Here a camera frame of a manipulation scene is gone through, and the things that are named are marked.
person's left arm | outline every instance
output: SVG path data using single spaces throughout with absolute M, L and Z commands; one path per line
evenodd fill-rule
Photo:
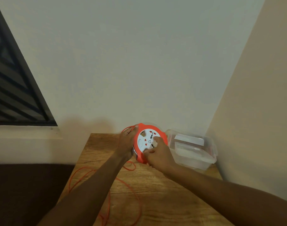
M 132 157 L 137 127 L 121 133 L 118 148 L 88 180 L 51 209 L 37 226 L 92 226 L 123 165 Z

round white button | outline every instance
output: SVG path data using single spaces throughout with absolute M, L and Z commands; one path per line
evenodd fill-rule
M 139 146 L 139 147 L 142 147 L 142 146 L 143 146 L 143 143 L 142 143 L 141 139 L 138 140 L 138 146 Z

person's left hand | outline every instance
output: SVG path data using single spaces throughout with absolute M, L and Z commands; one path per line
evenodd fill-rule
M 119 136 L 119 145 L 115 151 L 120 157 L 125 157 L 126 161 L 131 159 L 133 155 L 133 139 L 136 135 L 138 130 L 138 125 L 135 125 L 135 127 L 132 130 L 131 128 L 126 129 L 123 131 Z

table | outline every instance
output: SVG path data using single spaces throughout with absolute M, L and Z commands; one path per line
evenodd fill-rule
M 119 140 L 118 134 L 92 133 L 74 167 L 73 173 L 81 167 L 98 169 L 113 153 Z M 142 203 L 142 216 L 137 223 L 141 226 L 188 226 L 232 225 L 216 210 L 177 183 L 164 177 L 154 168 L 138 163 L 135 171 L 122 168 L 118 178 L 129 184 Z M 79 171 L 72 179 L 73 185 L 88 170 Z M 213 164 L 205 174 L 222 179 L 217 167 Z M 68 194 L 68 182 L 59 201 Z M 111 187 L 110 217 L 107 225 L 131 225 L 138 216 L 139 203 L 134 194 L 124 184 L 114 181 Z M 100 225 L 97 218 L 94 226 Z

hand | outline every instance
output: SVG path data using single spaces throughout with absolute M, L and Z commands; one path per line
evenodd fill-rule
M 137 130 L 138 125 L 135 125 L 134 128 L 128 128 L 119 135 L 119 145 L 115 153 L 120 157 L 124 157 L 126 161 L 131 159 L 133 155 L 133 139 Z
M 145 149 L 144 155 L 148 163 L 158 171 L 167 174 L 177 164 L 171 154 L 170 148 L 164 143 L 161 137 L 154 137 L 157 147 Z

